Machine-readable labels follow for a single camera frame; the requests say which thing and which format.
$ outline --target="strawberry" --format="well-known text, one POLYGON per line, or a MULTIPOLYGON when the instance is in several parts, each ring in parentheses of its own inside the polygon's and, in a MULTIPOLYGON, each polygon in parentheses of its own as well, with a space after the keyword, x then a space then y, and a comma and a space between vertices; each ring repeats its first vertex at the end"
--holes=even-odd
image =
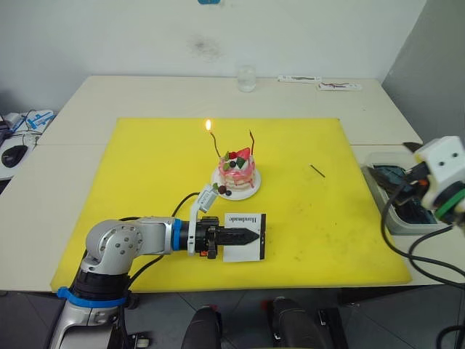
POLYGON ((236 153, 236 156, 241 157, 244 160, 248 160, 248 158, 250 157, 250 148, 247 147, 247 148, 242 149, 241 151, 238 151, 236 153))

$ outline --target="black mouse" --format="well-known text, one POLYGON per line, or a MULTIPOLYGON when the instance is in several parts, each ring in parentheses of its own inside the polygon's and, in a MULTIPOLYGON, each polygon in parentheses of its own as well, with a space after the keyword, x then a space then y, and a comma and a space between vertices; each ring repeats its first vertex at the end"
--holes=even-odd
POLYGON ((1 162, 5 167, 15 167, 28 151, 27 145, 15 145, 10 149, 6 149, 1 155, 1 162))

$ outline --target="blue ring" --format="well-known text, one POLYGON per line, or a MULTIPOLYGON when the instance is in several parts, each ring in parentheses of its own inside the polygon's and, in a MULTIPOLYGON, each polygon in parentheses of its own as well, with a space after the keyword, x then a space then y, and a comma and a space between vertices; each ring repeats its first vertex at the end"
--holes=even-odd
POLYGON ((179 240, 181 239, 181 220, 175 219, 173 223, 173 238, 171 240, 171 245, 173 246, 173 251, 179 251, 179 240))
POLYGON ((60 287, 57 292, 57 297, 66 298, 71 304, 83 308, 113 308, 123 305, 126 302, 125 297, 117 300, 83 300, 72 294, 67 287, 60 287))

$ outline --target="white plate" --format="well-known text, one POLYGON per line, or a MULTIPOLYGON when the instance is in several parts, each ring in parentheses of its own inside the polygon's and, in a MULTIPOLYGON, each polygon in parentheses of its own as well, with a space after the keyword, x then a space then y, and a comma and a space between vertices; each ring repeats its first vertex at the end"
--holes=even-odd
MULTIPOLYGON (((211 175, 211 184, 213 185, 214 183, 221 183, 221 177, 219 175, 218 167, 213 171, 213 174, 211 175)), ((260 176, 259 170, 255 169, 255 181, 253 188, 237 191, 232 190, 232 194, 230 196, 227 196, 226 194, 219 194, 219 197, 232 201, 244 200, 254 195, 259 190, 260 184, 262 184, 262 177, 260 176)))

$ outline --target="glass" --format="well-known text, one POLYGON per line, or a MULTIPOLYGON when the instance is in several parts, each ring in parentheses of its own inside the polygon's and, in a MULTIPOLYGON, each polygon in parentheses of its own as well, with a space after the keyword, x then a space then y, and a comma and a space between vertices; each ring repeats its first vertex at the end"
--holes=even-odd
POLYGON ((238 68, 238 88, 242 92, 252 92, 256 86, 255 67, 242 65, 238 68))

